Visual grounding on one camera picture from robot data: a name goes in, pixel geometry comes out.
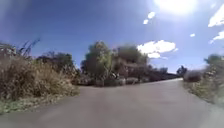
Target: green tree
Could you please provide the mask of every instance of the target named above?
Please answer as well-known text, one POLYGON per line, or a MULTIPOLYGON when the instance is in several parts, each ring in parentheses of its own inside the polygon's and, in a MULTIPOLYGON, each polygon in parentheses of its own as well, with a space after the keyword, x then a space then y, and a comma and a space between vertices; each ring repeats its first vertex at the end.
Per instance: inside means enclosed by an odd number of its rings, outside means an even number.
POLYGON ((89 47, 89 53, 82 61, 81 68, 95 80, 100 80, 104 86, 104 80, 110 75, 112 69, 111 51, 104 42, 96 42, 89 47))
POLYGON ((141 54, 134 45, 124 45, 113 50, 114 71, 127 78, 136 76, 140 78, 140 69, 147 66, 148 57, 141 54))
POLYGON ((162 68, 160 68, 159 69, 159 72, 161 72, 161 73, 167 73, 168 72, 168 68, 167 67, 162 67, 162 68))
POLYGON ((204 59, 205 60, 205 62, 207 63, 207 64, 215 64, 215 63, 217 63, 217 62, 219 62, 219 61, 222 61, 222 56, 220 56, 220 55, 218 55, 218 54, 212 54, 212 55, 210 55, 208 58, 206 58, 206 59, 204 59))
POLYGON ((177 75, 183 77, 184 74, 187 72, 187 68, 185 68, 183 65, 177 70, 177 75))
POLYGON ((75 66, 73 64, 72 55, 68 53, 48 52, 37 58, 38 61, 50 63, 57 72, 67 75, 75 75, 75 66))

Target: curved road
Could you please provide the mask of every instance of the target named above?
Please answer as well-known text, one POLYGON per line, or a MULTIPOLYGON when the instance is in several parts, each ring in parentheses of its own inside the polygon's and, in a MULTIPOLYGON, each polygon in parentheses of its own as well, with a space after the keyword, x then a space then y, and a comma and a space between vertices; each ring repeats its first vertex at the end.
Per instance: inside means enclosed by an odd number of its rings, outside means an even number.
POLYGON ((56 105, 1 116, 0 128, 223 128, 224 111, 181 84, 81 87, 80 95, 56 105))

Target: blue sky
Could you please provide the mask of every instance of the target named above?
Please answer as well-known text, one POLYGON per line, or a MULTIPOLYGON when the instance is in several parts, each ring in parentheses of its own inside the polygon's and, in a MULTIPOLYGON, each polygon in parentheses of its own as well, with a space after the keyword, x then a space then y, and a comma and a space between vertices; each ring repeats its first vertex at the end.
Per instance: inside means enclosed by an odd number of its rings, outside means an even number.
POLYGON ((201 0, 191 12, 176 14, 153 0, 0 0, 0 40, 21 46, 41 37, 34 56, 67 52, 77 65, 95 41, 110 48, 135 44, 156 67, 197 69, 209 54, 223 54, 222 4, 201 0))

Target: sunlight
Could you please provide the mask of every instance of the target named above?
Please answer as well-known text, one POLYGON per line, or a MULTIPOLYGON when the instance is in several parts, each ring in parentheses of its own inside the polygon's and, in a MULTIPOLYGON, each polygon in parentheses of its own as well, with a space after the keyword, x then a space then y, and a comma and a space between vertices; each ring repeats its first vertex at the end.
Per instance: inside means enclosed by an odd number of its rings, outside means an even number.
POLYGON ((168 13, 184 15, 195 10, 197 0, 154 0, 155 4, 168 13))

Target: white cloud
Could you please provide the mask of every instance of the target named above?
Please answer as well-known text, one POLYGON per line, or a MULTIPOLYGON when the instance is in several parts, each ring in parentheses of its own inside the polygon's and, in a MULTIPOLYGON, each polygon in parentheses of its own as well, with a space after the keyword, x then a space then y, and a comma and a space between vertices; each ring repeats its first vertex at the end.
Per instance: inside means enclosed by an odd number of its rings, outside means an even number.
POLYGON ((173 51, 176 52, 176 51, 178 51, 178 50, 179 50, 178 48, 175 48, 173 51))
POLYGON ((192 33, 192 34, 190 35, 190 37, 195 37, 195 34, 194 34, 194 33, 192 33))
POLYGON ((177 50, 175 43, 164 40, 158 42, 150 41, 137 46, 137 48, 141 53, 147 54, 149 58, 160 58, 160 53, 177 50))
POLYGON ((212 44, 215 40, 224 40, 224 31, 219 32, 219 35, 214 37, 209 43, 212 44))
POLYGON ((150 12, 150 13, 148 14, 148 18, 149 18, 149 19, 152 19, 153 17, 155 17, 155 15, 156 15, 155 12, 150 12))
POLYGON ((211 5, 211 9, 213 9, 216 6, 216 3, 211 5))
POLYGON ((160 58, 160 54, 155 52, 155 53, 149 53, 148 54, 149 58, 160 58))
POLYGON ((220 9, 211 17, 208 27, 224 25, 224 4, 220 9))
POLYGON ((145 19, 145 20, 143 21, 143 24, 148 24, 148 22, 149 22, 149 20, 148 20, 148 19, 145 19))

